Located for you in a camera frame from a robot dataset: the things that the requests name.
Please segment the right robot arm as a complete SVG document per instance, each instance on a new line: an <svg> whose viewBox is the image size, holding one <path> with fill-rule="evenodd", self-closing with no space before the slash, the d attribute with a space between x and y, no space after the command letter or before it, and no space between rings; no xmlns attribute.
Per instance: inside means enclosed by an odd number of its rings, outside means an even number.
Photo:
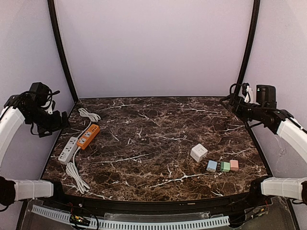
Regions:
<svg viewBox="0 0 307 230"><path fill-rule="evenodd" d="M243 122L259 121L273 134L286 141L303 159L307 160L307 131L286 110L264 107L255 103L230 100L228 109ZM264 176L251 183L249 194L254 198L279 196L307 203L307 178L277 178Z"/></svg>

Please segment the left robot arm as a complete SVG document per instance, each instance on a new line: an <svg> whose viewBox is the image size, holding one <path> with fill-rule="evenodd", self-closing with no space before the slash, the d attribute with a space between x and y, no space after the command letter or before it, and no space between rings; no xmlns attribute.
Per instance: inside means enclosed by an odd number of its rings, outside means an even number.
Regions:
<svg viewBox="0 0 307 230"><path fill-rule="evenodd" d="M59 91L25 91L13 95L6 102L0 115L0 159L3 160L7 149L22 124L37 127L36 136L43 138L69 126L66 112L54 110L53 96ZM17 180L0 178L0 203L8 209L17 201L49 198L54 195L54 184L46 180Z"/></svg>

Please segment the white cube socket adapter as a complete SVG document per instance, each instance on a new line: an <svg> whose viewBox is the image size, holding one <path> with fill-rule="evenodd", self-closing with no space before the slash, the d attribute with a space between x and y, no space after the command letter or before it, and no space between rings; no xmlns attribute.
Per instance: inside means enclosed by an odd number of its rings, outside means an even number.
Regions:
<svg viewBox="0 0 307 230"><path fill-rule="evenodd" d="M196 161L200 162L204 157L206 157L208 150L202 145L197 144L190 151L190 156Z"/></svg>

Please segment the orange power strip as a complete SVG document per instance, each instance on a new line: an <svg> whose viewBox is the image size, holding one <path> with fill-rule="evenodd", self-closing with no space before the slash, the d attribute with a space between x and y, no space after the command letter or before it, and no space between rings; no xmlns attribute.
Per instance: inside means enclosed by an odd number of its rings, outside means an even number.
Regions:
<svg viewBox="0 0 307 230"><path fill-rule="evenodd" d="M92 124L85 133L78 139L77 147L82 150L85 150L88 145L92 142L92 140L97 136L99 133L100 128L98 125Z"/></svg>

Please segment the blue plug adapter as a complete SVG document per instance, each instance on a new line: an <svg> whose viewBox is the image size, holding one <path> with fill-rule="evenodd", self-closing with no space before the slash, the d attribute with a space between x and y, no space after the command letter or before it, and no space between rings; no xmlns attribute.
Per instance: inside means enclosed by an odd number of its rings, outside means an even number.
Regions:
<svg viewBox="0 0 307 230"><path fill-rule="evenodd" d="M209 160L206 170L209 172L216 172L218 163L216 161Z"/></svg>

